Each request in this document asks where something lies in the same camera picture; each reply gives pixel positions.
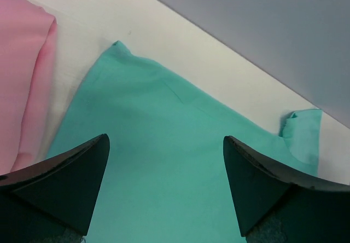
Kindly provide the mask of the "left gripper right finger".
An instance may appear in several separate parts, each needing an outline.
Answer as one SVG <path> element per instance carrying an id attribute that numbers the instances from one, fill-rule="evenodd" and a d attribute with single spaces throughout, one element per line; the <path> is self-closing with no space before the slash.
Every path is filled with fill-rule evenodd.
<path id="1" fill-rule="evenodd" d="M 349 242 L 349 186 L 298 171 L 224 138 L 224 163 L 246 242 Z"/>

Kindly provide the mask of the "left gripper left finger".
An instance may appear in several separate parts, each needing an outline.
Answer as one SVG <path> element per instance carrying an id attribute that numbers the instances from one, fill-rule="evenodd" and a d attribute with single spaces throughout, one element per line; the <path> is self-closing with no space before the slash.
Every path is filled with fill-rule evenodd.
<path id="1" fill-rule="evenodd" d="M 109 157 L 109 137 L 1 175 L 1 242 L 82 242 Z"/>

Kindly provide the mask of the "mint green t shirt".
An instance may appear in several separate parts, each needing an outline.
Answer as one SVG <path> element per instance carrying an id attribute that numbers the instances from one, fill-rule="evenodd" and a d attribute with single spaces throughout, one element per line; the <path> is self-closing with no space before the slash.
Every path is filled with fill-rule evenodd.
<path id="1" fill-rule="evenodd" d="M 321 118 L 319 109 L 296 111 L 272 134 L 115 42 L 80 84 L 48 155 L 109 136 L 88 242 L 243 242 L 224 137 L 316 175 Z"/>

